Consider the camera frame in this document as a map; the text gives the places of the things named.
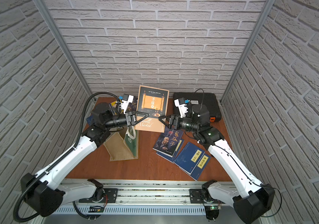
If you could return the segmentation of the brown scroll cover book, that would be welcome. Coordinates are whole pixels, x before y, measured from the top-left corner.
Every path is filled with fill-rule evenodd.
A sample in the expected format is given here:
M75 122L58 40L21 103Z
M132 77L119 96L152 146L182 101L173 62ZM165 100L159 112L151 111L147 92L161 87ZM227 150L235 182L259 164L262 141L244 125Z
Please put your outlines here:
M135 130L163 133L165 125L158 118L167 114L169 91L155 87L139 88L137 111L148 113L149 117L135 126Z

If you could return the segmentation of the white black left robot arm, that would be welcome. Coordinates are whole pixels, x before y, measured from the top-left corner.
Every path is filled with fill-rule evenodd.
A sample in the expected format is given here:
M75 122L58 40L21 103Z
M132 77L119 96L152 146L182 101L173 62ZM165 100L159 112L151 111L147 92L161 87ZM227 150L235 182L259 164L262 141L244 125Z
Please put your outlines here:
M47 217L61 205L81 199L100 202L106 199L103 185L88 179L83 183L61 186L61 182L86 156L100 147L115 127L135 126L149 117L148 113L129 111L114 115L114 107L97 104L92 110L91 125L81 130L75 143L55 161L35 175L27 173L21 178L22 194L15 204L13 217L17 222L29 221L38 215Z

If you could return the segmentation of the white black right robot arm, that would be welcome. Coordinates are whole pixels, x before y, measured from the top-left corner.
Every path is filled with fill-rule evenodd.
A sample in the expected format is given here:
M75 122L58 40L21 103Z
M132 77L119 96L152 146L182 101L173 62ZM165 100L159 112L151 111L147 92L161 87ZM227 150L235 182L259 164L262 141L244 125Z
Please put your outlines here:
M232 207L239 218L251 224L264 217L273 203L275 188L263 184L230 149L222 133L210 124L210 113L206 106L191 105L188 100L176 99L174 105L179 114L159 117L168 128L188 131L224 168L236 189L223 186L217 181L202 185L206 201L217 200Z

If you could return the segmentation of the dark blue old man book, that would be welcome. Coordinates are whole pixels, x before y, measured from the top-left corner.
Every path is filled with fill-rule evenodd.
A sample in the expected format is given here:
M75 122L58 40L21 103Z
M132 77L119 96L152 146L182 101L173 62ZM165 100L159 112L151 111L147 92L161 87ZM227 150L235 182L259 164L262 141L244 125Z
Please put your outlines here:
M162 133L157 139L153 150L172 157L176 146L182 139L182 136L182 130L168 129L167 127L165 127L164 133Z

